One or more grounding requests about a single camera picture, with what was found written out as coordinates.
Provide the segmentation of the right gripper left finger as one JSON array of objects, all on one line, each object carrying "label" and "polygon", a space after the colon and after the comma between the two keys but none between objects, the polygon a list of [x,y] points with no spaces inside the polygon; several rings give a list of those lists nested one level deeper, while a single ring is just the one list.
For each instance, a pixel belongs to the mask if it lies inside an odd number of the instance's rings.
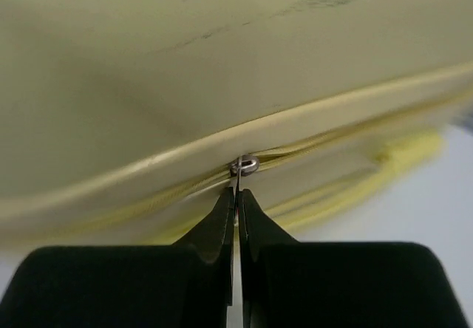
[{"label": "right gripper left finger", "polygon": [[224,327],[232,303],[234,192],[171,245],[30,253],[3,297],[5,327]]}]

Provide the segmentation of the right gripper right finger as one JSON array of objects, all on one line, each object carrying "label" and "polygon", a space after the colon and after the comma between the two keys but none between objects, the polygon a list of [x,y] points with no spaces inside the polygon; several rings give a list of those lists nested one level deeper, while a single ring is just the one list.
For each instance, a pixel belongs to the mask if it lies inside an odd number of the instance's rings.
[{"label": "right gripper right finger", "polygon": [[245,327],[466,327],[437,256],[413,242],[300,242],[238,196]]}]

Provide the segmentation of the cream yellow hard-shell suitcase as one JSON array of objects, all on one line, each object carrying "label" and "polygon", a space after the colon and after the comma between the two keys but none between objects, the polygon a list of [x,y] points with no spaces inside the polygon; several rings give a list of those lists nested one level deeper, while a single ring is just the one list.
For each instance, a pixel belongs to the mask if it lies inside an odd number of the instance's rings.
[{"label": "cream yellow hard-shell suitcase", "polygon": [[172,242],[243,154],[307,227],[471,103],[472,0],[1,0],[1,248]]}]

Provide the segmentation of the silver zipper pull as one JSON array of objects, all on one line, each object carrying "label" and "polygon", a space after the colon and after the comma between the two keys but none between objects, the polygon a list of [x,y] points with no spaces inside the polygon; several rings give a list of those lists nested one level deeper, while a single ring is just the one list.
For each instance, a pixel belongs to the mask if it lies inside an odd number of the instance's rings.
[{"label": "silver zipper pull", "polygon": [[252,175],[259,169],[259,158],[251,155],[245,154],[239,156],[235,159],[229,166],[231,176],[236,179],[235,184],[235,195],[234,195],[234,209],[235,213],[238,211],[238,202],[239,202],[239,193],[240,193],[240,183],[243,177]]}]

